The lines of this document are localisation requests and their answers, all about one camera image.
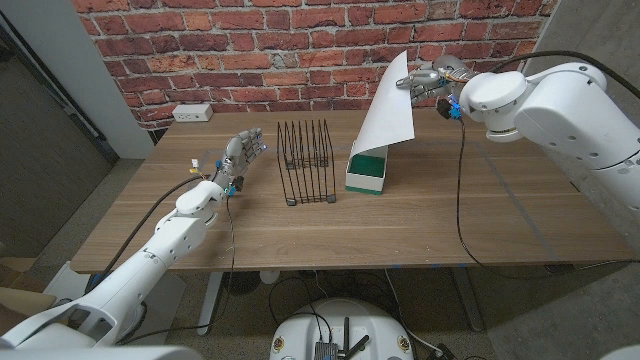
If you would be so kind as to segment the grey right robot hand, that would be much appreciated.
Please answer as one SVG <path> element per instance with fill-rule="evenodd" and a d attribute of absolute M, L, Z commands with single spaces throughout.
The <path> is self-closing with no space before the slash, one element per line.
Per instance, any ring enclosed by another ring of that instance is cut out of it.
<path fill-rule="evenodd" d="M 462 60 L 452 55 L 442 55 L 410 71 L 396 81 L 399 89 L 410 91 L 413 105 L 437 97 L 459 97 L 465 84 L 477 75 Z"/>

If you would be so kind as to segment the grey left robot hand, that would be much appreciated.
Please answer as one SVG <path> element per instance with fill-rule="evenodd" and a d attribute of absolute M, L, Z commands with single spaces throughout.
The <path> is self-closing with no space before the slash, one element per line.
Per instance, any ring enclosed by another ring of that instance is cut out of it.
<path fill-rule="evenodd" d="M 227 143 L 213 182 L 226 194 L 232 188 L 237 189 L 238 178 L 244 177 L 249 165 L 266 149 L 261 128 L 254 127 L 240 132 Z"/>

